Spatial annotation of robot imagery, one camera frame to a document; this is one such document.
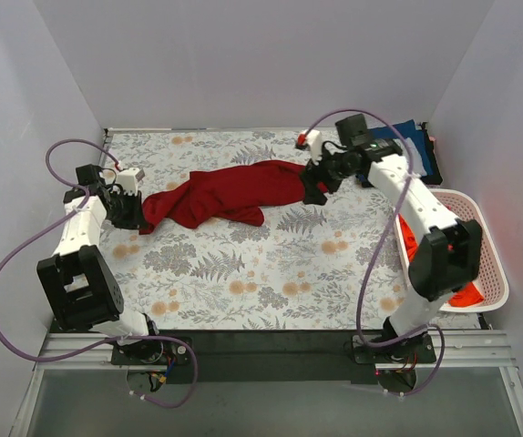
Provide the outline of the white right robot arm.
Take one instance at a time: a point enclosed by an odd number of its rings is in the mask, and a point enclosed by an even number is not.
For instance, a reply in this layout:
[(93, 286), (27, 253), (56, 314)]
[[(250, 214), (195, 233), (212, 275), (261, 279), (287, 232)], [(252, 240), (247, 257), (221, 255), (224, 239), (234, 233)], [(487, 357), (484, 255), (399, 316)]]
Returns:
[(346, 178), (361, 175), (395, 206), (383, 233), (389, 234), (397, 218), (413, 232), (416, 251), (407, 269), (411, 291), (385, 320), (381, 336), (364, 342), (399, 362), (415, 351), (413, 337), (426, 331), (441, 307), (477, 278), (483, 229), (445, 207), (421, 181), (399, 130), (392, 127), (390, 138), (375, 138), (365, 121), (368, 112), (351, 109), (348, 114), (336, 124), (340, 144), (334, 153), (315, 126), (298, 136), (295, 146), (310, 152), (300, 175), (303, 202), (324, 205)]

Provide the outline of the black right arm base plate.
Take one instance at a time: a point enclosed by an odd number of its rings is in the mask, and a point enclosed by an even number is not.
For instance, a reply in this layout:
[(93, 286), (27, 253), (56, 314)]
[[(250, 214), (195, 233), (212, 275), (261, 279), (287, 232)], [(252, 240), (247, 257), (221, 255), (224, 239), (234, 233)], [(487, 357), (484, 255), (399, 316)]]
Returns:
[(368, 348), (355, 334), (343, 344), (343, 351), (357, 364), (403, 365), (436, 362), (436, 352), (427, 332), (384, 348)]

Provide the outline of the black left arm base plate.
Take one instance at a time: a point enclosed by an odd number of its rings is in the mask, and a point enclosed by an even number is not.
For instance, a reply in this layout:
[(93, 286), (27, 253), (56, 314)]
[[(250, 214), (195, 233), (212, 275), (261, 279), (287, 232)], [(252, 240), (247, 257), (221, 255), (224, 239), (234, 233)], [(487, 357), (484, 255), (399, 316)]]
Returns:
[(116, 341), (109, 343), (113, 347), (110, 363), (113, 365), (176, 365), (190, 363), (188, 347), (169, 340), (140, 340), (120, 345)]

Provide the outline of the dark red t-shirt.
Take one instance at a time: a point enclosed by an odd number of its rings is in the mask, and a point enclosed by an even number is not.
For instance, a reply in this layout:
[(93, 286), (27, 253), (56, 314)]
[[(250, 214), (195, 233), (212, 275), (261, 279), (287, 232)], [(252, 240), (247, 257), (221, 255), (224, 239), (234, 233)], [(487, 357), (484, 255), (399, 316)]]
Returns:
[(263, 207), (301, 202), (305, 189), (300, 174), (304, 166), (266, 160), (214, 171), (192, 171), (177, 188), (148, 196), (142, 205), (147, 221), (139, 233), (148, 235), (164, 219), (196, 229), (211, 218), (259, 227)]

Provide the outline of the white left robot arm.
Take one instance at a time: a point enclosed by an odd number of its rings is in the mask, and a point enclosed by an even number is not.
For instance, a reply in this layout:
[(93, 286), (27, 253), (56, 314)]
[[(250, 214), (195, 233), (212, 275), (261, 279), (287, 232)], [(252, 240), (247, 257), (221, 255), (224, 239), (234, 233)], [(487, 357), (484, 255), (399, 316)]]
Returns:
[(77, 185), (64, 195), (66, 223), (53, 255), (38, 262), (36, 272), (59, 329), (94, 330), (132, 343), (143, 363), (157, 362), (164, 351), (148, 315), (125, 307), (120, 286), (99, 250), (102, 225), (140, 231), (147, 226), (138, 188), (140, 168), (116, 171), (86, 165), (76, 169)]

